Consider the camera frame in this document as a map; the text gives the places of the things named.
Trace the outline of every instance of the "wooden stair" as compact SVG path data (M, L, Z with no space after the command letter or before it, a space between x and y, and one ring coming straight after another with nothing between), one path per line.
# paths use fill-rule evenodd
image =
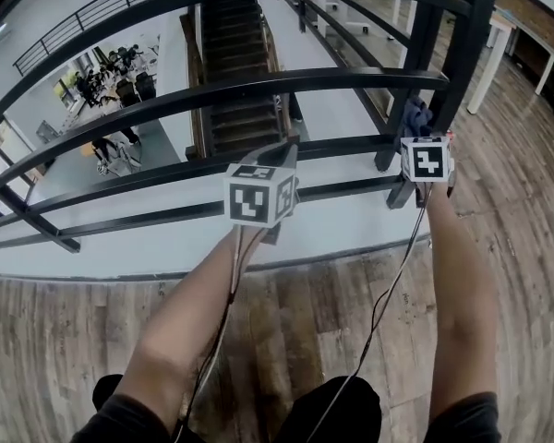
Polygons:
M269 73L257 0L218 0L201 7L207 82ZM205 109L211 154L253 150L282 139L271 97L248 98Z

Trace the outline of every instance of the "person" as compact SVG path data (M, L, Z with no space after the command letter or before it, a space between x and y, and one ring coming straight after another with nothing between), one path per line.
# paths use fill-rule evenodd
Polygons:
M90 87L89 82L80 75L79 72L76 73L76 88L78 92L84 97L89 107L93 107L98 102L94 100L94 95L92 94L92 88Z
M487 262L476 250L447 198L447 186L430 189L427 205L437 299L437 351L426 443L496 443L497 295ZM102 379L93 394L98 412L73 443L175 441L191 373L218 330L235 255L231 231L166 297L151 317L126 373ZM243 229L240 270L262 233ZM337 377L298 399L275 441L306 442L341 388ZM379 397L356 377L341 392L310 441L378 441ZM180 441L202 441L185 430Z
M141 163L127 152L125 143L98 138L92 141L92 151L98 158L97 170L100 174L113 173L119 177L132 174Z

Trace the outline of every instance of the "forearm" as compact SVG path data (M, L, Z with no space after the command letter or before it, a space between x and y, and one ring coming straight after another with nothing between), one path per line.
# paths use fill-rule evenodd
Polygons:
M257 231L243 229L241 254ZM144 329L139 348L190 372L220 326L230 293L235 248L232 230L165 298ZM240 258L240 269L246 267L254 249L250 247L247 257Z
M494 335L497 319L494 281L475 242L441 189L431 194L428 218L440 330Z
M239 270L259 243L259 229L244 228ZM116 393L140 401L175 428L187 382L218 330L232 282L236 248L230 232L166 297L151 317Z
M496 391L497 297L487 264L439 186L428 218L438 324L433 420L461 399Z

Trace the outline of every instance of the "table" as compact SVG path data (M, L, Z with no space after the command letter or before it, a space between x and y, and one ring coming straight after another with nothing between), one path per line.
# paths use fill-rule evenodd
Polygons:
M519 32L523 31L526 33L530 38L532 38L534 41L536 41L540 46L542 46L546 51L548 51L548 54L550 54L548 62L546 63L546 66L544 67L544 73L542 74L541 79L539 80L539 83L536 87L536 94L540 95L542 93L542 89L544 89L544 85L546 85L546 81L548 80L548 76L550 75L550 72L552 71L552 67L554 66L554 48L550 46L541 36L536 34L533 30L531 30L529 27L527 27L521 20L517 19L511 12L502 10L500 8L497 8L497 11L508 21L511 22L512 25L515 27L515 34L512 39L511 47L509 49L509 55L513 55L513 51L515 49L515 44L517 43L517 38L519 37Z

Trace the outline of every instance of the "wooden floor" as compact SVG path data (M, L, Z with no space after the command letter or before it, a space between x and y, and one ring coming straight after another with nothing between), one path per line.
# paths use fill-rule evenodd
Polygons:
M479 114L461 109L454 131L453 202L500 288L500 429L506 442L551 443L554 115L503 61ZM355 367L373 300L402 254L247 275L195 429L210 442L271 441L296 398ZM430 263L419 245L361 373L381 397L384 443L420 442L427 430ZM141 325L174 286L0 280L0 442L67 441L93 413L96 380L123 371Z

